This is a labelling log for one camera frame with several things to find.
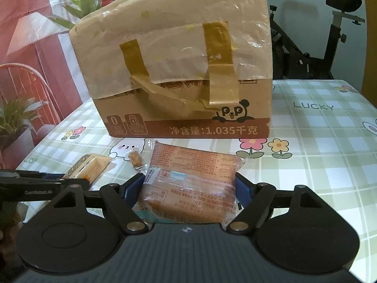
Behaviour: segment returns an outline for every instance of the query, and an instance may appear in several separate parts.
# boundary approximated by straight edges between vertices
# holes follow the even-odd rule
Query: white wall
[[[267,0],[268,4],[278,7],[275,21],[284,29],[302,52],[323,58],[325,54],[332,11],[326,0]],[[365,2],[352,15],[366,19]],[[365,56],[366,24],[355,25],[343,19],[342,32],[347,35],[345,44],[339,42],[334,64],[331,69],[335,79],[349,82],[361,90]]]

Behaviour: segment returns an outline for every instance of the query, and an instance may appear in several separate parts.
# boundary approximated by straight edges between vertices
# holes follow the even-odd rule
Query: triangular cutout
[[[75,194],[68,192],[63,198],[54,204],[54,208],[74,208],[76,206]]]
[[[320,204],[318,204],[314,199],[313,197],[304,192],[302,195],[301,195],[301,203],[300,203],[300,206],[302,208],[321,208],[322,206]]]

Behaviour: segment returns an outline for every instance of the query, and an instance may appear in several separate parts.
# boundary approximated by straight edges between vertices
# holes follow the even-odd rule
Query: checkered tablecloth
[[[252,165],[242,173],[252,181],[268,182],[277,189],[308,185],[358,232],[361,245],[351,271],[362,281],[374,282],[377,279],[376,119],[376,108],[345,81],[274,81],[269,138],[159,141],[251,157]],[[109,155],[120,140],[107,134],[92,100],[88,100],[61,122],[19,169],[65,173],[84,154]],[[134,138],[125,139],[122,144],[144,142]],[[123,183],[134,174],[129,161],[115,157],[93,188]],[[39,204],[29,203],[27,219]]]

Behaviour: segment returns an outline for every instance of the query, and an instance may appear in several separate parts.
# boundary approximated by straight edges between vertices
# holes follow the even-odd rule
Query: white flower pot
[[[6,169],[15,169],[25,157],[34,149],[30,129],[26,129],[8,148],[1,154]]]

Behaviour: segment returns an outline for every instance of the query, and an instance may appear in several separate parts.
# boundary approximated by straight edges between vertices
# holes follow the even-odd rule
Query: cardboard box
[[[266,0],[119,0],[70,38],[111,136],[268,137]]]

